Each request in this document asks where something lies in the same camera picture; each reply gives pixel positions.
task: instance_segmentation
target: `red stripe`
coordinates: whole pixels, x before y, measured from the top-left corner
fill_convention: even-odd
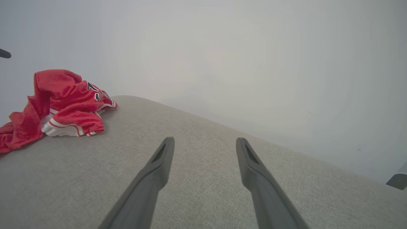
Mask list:
[[[60,127],[60,126],[56,126],[56,125],[52,124],[52,123],[51,123],[51,120],[49,120],[48,123],[51,124],[51,125],[54,126],[54,127],[57,127],[57,128],[65,128],[65,127]],[[78,132],[78,136],[80,136],[80,134],[79,134],[79,129],[78,129],[76,126],[73,126],[73,127],[76,128],[76,130],[77,130],[77,132]]]

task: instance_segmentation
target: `gray fabric surface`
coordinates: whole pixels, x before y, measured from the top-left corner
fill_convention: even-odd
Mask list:
[[[245,137],[310,228],[406,228],[407,194],[131,96],[93,137],[44,137],[0,159],[0,228],[97,228],[167,136],[175,153],[151,228],[257,228],[235,152]]]

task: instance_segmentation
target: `wall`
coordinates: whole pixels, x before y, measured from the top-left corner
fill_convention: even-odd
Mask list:
[[[404,1],[0,3],[0,121],[66,68],[385,183],[407,160]]]

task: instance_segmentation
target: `red fabric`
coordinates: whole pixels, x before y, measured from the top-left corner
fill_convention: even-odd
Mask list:
[[[58,111],[53,119],[60,124],[74,123],[84,134],[104,130],[96,114],[106,104],[117,108],[106,92],[82,81],[81,76],[68,70],[46,70],[34,74],[34,96],[28,96],[23,112],[13,112],[11,122],[0,128],[0,154],[21,148],[42,137],[41,119],[50,108]]]

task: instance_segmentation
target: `red and white clothing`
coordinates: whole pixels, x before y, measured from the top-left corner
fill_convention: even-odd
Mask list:
[[[105,91],[68,70],[35,73],[34,92],[24,111],[13,112],[11,122],[0,128],[0,153],[38,140],[42,133],[95,135],[104,130],[99,114],[118,107]]]

